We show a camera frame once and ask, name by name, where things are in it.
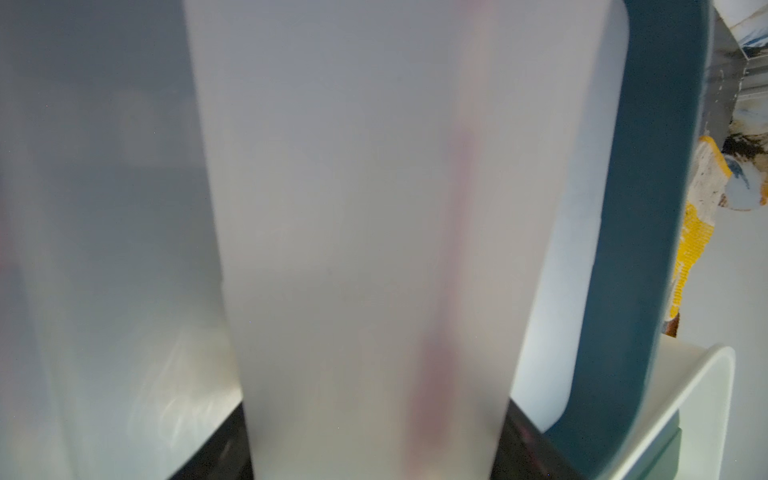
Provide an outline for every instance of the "white curved stand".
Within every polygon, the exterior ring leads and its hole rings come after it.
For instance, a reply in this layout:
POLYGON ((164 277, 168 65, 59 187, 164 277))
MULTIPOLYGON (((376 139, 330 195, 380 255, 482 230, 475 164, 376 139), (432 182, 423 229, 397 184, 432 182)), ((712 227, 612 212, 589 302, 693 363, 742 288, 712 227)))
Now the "white curved stand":
POLYGON ((735 365, 729 346, 704 349, 662 335, 637 421, 616 461, 601 477, 623 478, 679 410, 683 436, 675 480, 717 480, 735 365))

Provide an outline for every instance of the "frosted plastic container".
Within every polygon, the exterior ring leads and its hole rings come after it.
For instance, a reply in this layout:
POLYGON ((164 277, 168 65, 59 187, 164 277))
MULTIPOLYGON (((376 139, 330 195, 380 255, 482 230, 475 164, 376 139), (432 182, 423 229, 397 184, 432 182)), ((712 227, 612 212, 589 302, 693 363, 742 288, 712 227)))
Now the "frosted plastic container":
POLYGON ((608 0, 185 2, 257 478, 487 478, 608 0))

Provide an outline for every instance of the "white wall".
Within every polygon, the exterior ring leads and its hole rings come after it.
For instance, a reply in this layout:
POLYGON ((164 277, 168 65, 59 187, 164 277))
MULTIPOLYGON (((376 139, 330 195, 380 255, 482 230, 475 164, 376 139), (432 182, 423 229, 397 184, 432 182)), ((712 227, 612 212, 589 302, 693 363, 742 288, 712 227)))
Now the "white wall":
POLYGON ((720 208, 712 240, 691 269, 678 336, 736 350, 723 480, 768 475, 768 207, 720 208))

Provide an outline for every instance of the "yellow fabric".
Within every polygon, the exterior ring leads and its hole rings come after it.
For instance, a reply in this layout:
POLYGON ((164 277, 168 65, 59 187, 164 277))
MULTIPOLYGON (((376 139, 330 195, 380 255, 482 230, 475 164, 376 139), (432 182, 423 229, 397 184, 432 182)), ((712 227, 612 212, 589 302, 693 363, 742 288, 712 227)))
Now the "yellow fabric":
POLYGON ((677 313, 680 311, 680 302, 683 300, 683 287, 686 280, 688 280, 690 268, 699 260, 701 254, 704 253, 704 247, 710 241, 714 230, 714 225, 709 225, 699 219, 696 207, 693 204, 685 204, 683 229, 680 232, 680 244, 677 246, 677 259, 674 264, 674 277, 677 278, 677 282, 672 294, 670 318, 677 316, 677 313))
POLYGON ((715 208, 715 205, 720 202, 725 183, 731 176, 730 168, 714 140, 711 137, 703 136, 699 138, 699 141, 701 142, 700 147, 701 144, 707 144, 709 148, 706 150, 697 148, 696 158, 694 158, 694 161, 697 162, 696 180, 698 181, 694 181, 689 186, 686 196, 683 227, 680 231, 680 243, 677 246, 677 258, 672 276, 674 286, 669 310, 670 319, 675 318, 680 312, 683 288, 688 280, 690 268, 699 260, 704 252, 704 247, 712 237, 715 228, 714 211, 710 206, 715 208), (706 213, 702 214, 697 211, 696 204, 703 208, 706 213))

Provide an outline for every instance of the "dark teal handle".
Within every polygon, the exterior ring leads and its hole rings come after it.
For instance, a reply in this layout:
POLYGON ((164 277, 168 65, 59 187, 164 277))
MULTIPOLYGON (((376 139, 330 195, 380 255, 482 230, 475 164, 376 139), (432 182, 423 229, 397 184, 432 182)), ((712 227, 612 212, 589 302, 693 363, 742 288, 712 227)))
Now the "dark teal handle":
POLYGON ((546 434, 588 478, 621 447, 647 384, 713 21, 707 0, 624 3, 627 64, 571 398, 546 434))

